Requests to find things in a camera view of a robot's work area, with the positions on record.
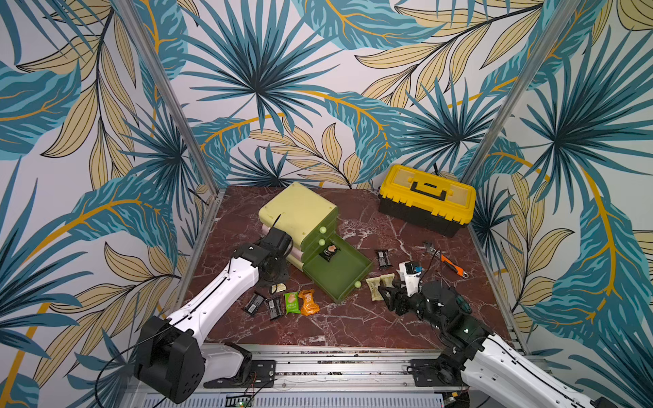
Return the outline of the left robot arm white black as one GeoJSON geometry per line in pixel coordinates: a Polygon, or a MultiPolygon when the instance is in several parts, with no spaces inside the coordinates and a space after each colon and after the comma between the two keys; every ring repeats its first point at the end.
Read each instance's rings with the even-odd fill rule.
{"type": "Polygon", "coordinates": [[[134,376],[174,403],[186,401],[196,389],[240,386],[253,375],[252,355],[226,343],[212,355],[202,345],[213,327],[250,288],[288,278],[287,255],[292,237],[272,228],[255,243],[236,249],[220,274],[191,301],[167,318],[151,316],[134,348],[134,376]]]}

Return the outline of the green cookie packet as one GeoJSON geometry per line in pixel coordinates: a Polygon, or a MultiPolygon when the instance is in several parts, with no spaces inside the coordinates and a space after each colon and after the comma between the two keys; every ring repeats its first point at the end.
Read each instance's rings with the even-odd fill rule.
{"type": "Polygon", "coordinates": [[[286,314],[301,314],[299,307],[299,294],[297,292],[287,292],[284,294],[286,314]]]}

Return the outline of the orange cookie packet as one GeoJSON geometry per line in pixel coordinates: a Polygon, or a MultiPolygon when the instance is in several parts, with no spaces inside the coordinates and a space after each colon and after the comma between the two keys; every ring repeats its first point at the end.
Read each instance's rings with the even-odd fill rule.
{"type": "Polygon", "coordinates": [[[300,313],[303,316],[312,316],[320,311],[320,306],[316,303],[314,295],[314,289],[304,290],[298,293],[299,298],[303,301],[300,309],[300,313]]]}

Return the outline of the cream cookie packet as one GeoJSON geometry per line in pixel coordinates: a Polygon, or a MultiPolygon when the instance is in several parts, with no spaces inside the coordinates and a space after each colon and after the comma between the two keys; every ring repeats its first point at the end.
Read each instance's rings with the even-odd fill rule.
{"type": "Polygon", "coordinates": [[[372,301],[373,302],[383,301],[384,297],[379,292],[379,288],[385,287],[384,278],[382,276],[367,278],[366,282],[370,290],[372,301]]]}
{"type": "Polygon", "coordinates": [[[395,274],[381,275],[380,285],[383,287],[393,287],[393,281],[395,279],[395,274]]]}
{"type": "Polygon", "coordinates": [[[280,284],[275,284],[270,287],[270,295],[274,295],[280,292],[285,292],[287,290],[287,287],[285,284],[280,283],[280,284]]]}

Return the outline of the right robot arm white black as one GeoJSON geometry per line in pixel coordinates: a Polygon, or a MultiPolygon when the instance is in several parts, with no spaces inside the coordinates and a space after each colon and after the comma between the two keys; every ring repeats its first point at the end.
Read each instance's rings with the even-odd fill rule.
{"type": "Polygon", "coordinates": [[[485,323],[453,287],[427,282],[409,295],[399,282],[379,287],[390,311],[413,313],[439,332],[445,346],[430,363],[410,371],[425,376],[423,385],[476,389],[505,407],[614,407],[605,397],[592,399],[563,384],[521,355],[485,323]]]}

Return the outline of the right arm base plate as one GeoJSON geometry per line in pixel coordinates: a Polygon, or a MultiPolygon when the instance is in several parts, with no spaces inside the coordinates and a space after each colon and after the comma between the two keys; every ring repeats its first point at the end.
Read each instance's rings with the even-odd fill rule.
{"type": "Polygon", "coordinates": [[[410,360],[408,369],[416,387],[461,387],[464,385],[459,369],[441,356],[438,359],[410,360]]]}

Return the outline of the green drawer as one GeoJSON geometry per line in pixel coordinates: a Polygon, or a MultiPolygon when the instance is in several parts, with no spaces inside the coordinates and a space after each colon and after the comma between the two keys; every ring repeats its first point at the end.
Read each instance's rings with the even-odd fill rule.
{"type": "Polygon", "coordinates": [[[306,251],[319,245],[319,241],[337,233],[338,217],[326,219],[316,226],[310,233],[307,233],[300,243],[300,249],[306,251]]]}

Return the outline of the black brown cookie packet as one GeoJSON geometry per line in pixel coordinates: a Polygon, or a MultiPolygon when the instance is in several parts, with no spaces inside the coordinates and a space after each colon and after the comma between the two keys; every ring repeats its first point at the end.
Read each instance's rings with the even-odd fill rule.
{"type": "Polygon", "coordinates": [[[331,262],[333,257],[339,252],[339,248],[331,243],[326,245],[320,253],[320,256],[327,262],[331,262]]]}

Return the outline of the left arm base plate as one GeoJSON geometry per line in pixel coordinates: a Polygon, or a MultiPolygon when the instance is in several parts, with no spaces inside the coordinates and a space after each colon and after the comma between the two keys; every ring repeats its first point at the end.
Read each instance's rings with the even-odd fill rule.
{"type": "Polygon", "coordinates": [[[234,343],[219,345],[205,362],[205,389],[271,388],[277,376],[275,360],[255,360],[252,352],[234,343]]]}

